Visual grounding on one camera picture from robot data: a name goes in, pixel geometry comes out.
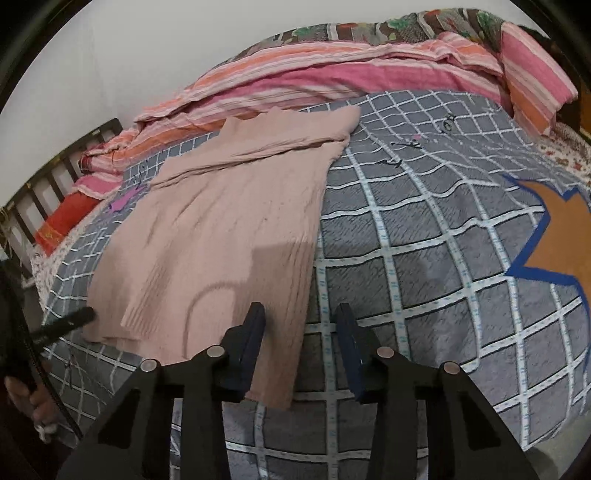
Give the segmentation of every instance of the red pillow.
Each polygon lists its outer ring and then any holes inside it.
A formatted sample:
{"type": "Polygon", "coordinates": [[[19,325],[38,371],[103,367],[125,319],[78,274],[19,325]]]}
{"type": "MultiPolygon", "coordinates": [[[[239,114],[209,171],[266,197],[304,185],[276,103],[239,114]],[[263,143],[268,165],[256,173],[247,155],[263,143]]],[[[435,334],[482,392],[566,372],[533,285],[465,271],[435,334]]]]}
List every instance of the red pillow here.
{"type": "Polygon", "coordinates": [[[66,235],[88,215],[100,200],[81,192],[70,193],[35,233],[35,240],[49,257],[66,235]]]}

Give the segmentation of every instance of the pink sweater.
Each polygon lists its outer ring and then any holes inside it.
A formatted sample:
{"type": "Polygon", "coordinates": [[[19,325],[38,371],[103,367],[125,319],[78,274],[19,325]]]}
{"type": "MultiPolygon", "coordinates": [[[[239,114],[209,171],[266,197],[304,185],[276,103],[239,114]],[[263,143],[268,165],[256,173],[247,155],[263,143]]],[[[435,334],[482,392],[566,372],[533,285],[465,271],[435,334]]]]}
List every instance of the pink sweater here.
{"type": "Polygon", "coordinates": [[[99,320],[85,337],[169,364],[218,343],[260,301],[267,329],[249,397],[288,408],[326,173],[359,114],[230,118],[168,160],[101,257],[88,294],[99,320]]]}

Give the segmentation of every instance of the gray plaid bedsheet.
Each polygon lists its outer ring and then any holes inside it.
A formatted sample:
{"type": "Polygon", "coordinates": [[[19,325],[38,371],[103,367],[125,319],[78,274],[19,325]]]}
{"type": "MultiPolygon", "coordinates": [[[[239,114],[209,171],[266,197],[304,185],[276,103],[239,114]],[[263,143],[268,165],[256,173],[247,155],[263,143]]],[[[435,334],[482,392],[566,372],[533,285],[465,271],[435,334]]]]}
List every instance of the gray plaid bedsheet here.
{"type": "MultiPolygon", "coordinates": [[[[294,402],[290,411],[252,401],[225,406],[236,479],[365,478],[375,407],[358,405],[347,389],[330,321],[341,301],[382,344],[413,361],[460,363],[523,449],[554,435],[589,402],[587,318],[575,289],[504,275],[543,207],[502,175],[546,181],[560,192],[577,186],[577,179],[549,163],[483,97],[402,91],[350,103],[362,108],[361,123],[327,177],[294,402]]],[[[208,137],[131,167],[119,195],[208,137]]],[[[110,236],[145,194],[89,225],[59,269],[47,321],[85,304],[110,236]]],[[[56,387],[83,429],[140,361],[88,344],[79,332],[48,356],[56,387]]],[[[417,455],[424,475],[424,409],[420,415],[417,455]]],[[[172,476],[178,474],[180,424],[177,405],[172,476]]]]}

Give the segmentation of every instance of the wooden bed frame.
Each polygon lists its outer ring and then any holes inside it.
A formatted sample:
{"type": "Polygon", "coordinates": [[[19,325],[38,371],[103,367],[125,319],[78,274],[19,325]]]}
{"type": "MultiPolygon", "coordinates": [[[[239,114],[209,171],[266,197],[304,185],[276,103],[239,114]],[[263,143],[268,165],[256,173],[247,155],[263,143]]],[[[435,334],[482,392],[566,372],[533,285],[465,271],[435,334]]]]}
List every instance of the wooden bed frame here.
{"type": "Polygon", "coordinates": [[[34,232],[83,175],[78,165],[82,152],[121,131],[121,123],[113,118],[79,138],[43,165],[0,207],[0,247],[8,256],[8,264],[25,279],[32,276],[27,248],[35,245],[34,232]]]}

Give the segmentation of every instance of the black cable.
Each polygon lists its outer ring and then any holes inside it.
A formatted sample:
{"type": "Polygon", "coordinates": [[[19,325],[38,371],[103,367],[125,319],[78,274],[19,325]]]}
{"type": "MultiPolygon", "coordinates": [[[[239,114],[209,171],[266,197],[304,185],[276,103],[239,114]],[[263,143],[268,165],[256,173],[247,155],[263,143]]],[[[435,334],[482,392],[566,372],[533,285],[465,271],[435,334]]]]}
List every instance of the black cable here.
{"type": "Polygon", "coordinates": [[[39,375],[39,378],[41,378],[41,382],[43,383],[43,385],[45,386],[45,388],[49,392],[49,395],[51,396],[51,398],[55,402],[58,410],[60,411],[60,413],[64,417],[66,423],[72,429],[74,435],[76,435],[78,440],[82,440],[82,438],[84,436],[84,434],[82,433],[82,430],[80,429],[79,425],[76,423],[76,421],[74,420],[72,415],[70,415],[70,412],[68,411],[67,407],[62,402],[59,394],[57,393],[56,389],[53,387],[53,384],[49,380],[49,375],[47,375],[47,372],[45,372],[45,369],[41,365],[41,360],[39,359],[39,354],[37,353],[37,350],[35,349],[35,345],[33,344],[33,339],[31,339],[29,327],[27,325],[27,322],[25,321],[25,316],[22,313],[22,308],[19,305],[17,295],[15,294],[14,290],[12,289],[12,286],[10,285],[10,283],[8,281],[8,278],[5,274],[4,269],[2,268],[1,270],[2,270],[2,272],[0,273],[0,284],[4,283],[3,291],[7,295],[7,300],[8,300],[10,312],[12,313],[9,321],[15,322],[15,325],[17,327],[17,332],[20,334],[19,340],[23,342],[25,349],[27,350],[27,353],[29,354],[29,358],[33,362],[33,365],[35,367],[35,370],[37,371],[37,374],[39,375]]]}

